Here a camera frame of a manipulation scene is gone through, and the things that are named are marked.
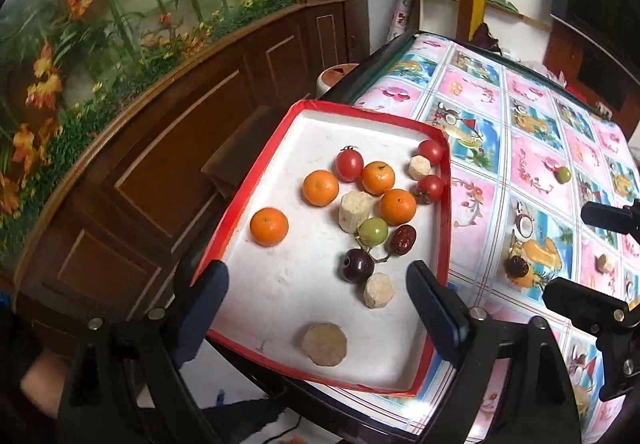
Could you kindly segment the person left hand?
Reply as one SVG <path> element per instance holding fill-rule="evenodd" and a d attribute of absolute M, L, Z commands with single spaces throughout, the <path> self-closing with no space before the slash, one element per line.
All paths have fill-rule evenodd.
<path fill-rule="evenodd" d="M 43 350 L 21 378 L 21 391 L 46 416 L 58 418 L 68 366 L 58 355 Z"/>

